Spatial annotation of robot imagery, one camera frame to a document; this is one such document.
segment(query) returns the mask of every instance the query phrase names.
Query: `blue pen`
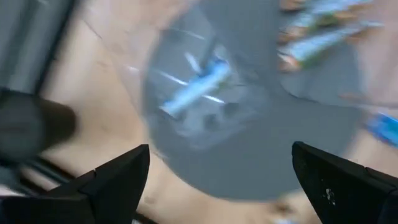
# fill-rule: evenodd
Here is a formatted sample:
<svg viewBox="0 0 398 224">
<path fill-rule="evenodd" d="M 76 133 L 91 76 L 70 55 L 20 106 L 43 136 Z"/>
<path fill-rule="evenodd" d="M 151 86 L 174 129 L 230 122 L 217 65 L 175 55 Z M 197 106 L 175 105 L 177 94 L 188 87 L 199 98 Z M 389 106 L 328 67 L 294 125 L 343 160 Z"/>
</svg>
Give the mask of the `blue pen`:
<svg viewBox="0 0 398 224">
<path fill-rule="evenodd" d="M 194 103 L 203 95 L 218 88 L 230 72 L 227 61 L 218 57 L 210 60 L 206 68 L 197 77 L 188 82 L 188 85 L 176 92 L 171 100 L 166 101 L 160 109 L 176 118 L 187 106 Z"/>
<path fill-rule="evenodd" d="M 379 113 L 367 123 L 368 130 L 378 139 L 398 147 L 398 120 Z"/>
</svg>

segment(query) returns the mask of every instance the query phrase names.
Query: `blue object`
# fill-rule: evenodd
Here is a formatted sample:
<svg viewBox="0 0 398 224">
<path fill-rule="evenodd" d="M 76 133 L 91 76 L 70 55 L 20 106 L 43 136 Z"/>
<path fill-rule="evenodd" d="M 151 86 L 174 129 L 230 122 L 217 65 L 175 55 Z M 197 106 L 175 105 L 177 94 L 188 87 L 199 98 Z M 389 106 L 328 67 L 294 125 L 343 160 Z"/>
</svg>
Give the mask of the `blue object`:
<svg viewBox="0 0 398 224">
<path fill-rule="evenodd" d="M 195 102 L 203 95 L 218 88 L 218 85 L 229 76 L 227 61 L 214 58 L 188 85 L 174 94 L 173 98 L 160 106 L 172 117 L 176 117 L 187 106 Z"/>
<path fill-rule="evenodd" d="M 398 147 L 398 120 L 379 113 L 367 124 L 369 131 L 380 140 Z"/>
</svg>

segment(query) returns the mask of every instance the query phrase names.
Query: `gray plate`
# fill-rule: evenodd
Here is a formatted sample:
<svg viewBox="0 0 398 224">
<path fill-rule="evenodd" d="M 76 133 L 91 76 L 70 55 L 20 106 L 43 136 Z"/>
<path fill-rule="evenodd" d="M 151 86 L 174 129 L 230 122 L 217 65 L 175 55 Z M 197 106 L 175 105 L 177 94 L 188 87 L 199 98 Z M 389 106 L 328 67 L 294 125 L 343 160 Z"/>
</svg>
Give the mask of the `gray plate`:
<svg viewBox="0 0 398 224">
<path fill-rule="evenodd" d="M 360 124 L 361 111 L 301 100 L 282 88 L 275 44 L 280 18 L 278 1 L 211 0 L 202 1 L 199 7 L 240 73 L 257 74 L 266 100 L 259 113 L 246 120 L 240 131 L 208 150 L 197 151 L 187 138 L 176 132 L 170 118 L 159 111 L 159 92 L 172 87 L 159 83 L 159 73 L 149 72 L 144 83 L 143 113 L 155 145 L 182 180 L 215 197 L 267 200 L 299 188 L 290 154 L 293 142 L 303 141 L 341 154 Z M 187 16 L 198 16 L 191 19 L 187 27 L 192 32 L 200 32 L 206 19 L 201 17 L 198 8 L 194 7 L 184 17 Z M 194 37 L 187 42 L 187 37 L 182 36 L 186 34 L 176 32 L 171 41 L 170 31 L 167 33 L 150 67 L 189 74 L 183 58 L 184 48 L 196 49 L 192 51 L 200 58 L 207 43 L 198 42 Z M 343 72 L 352 73 L 349 69 Z"/>
</svg>

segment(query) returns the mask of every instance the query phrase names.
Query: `black cylinder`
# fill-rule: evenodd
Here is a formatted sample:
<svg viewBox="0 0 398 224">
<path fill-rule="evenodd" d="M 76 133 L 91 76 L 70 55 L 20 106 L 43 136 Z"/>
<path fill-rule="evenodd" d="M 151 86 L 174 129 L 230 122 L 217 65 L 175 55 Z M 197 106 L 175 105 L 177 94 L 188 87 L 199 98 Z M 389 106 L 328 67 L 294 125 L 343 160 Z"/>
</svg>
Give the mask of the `black cylinder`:
<svg viewBox="0 0 398 224">
<path fill-rule="evenodd" d="M 19 163 L 70 138 L 76 128 L 71 108 L 35 95 L 0 92 L 0 161 Z"/>
</svg>

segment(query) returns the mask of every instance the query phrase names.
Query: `wooden table surface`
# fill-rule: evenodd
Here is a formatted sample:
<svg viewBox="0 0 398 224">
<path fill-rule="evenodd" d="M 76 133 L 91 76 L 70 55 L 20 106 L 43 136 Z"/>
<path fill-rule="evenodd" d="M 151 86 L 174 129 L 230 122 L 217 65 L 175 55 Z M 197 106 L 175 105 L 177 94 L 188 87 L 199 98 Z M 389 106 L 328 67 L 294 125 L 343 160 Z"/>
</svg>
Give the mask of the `wooden table surface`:
<svg viewBox="0 0 398 224">
<path fill-rule="evenodd" d="M 139 71 L 121 77 L 120 73 L 125 72 L 121 64 L 128 62 L 134 68 L 144 68 L 159 31 L 185 8 L 187 3 L 183 0 L 95 0 L 78 10 L 44 97 L 71 106 L 78 115 L 79 128 L 71 140 L 45 156 L 79 175 L 140 144 L 150 143 L 145 125 L 122 84 L 135 80 Z M 369 16 L 381 20 L 386 27 L 358 44 L 371 91 L 386 100 L 396 99 L 398 94 L 397 9 L 398 1 L 377 0 Z M 126 49 L 126 42 L 134 32 L 134 37 L 139 38 L 131 52 Z M 130 88 L 130 94 L 135 93 L 139 91 Z M 398 176 L 398 154 L 366 131 L 358 131 L 347 157 Z M 302 193 L 292 194 L 286 201 L 297 209 L 290 214 L 294 220 L 308 223 L 308 218 L 313 218 Z M 276 205 L 280 204 L 228 202 L 207 196 L 180 180 L 152 153 L 139 211 L 161 224 L 260 224 L 273 223 L 284 215 Z"/>
</svg>

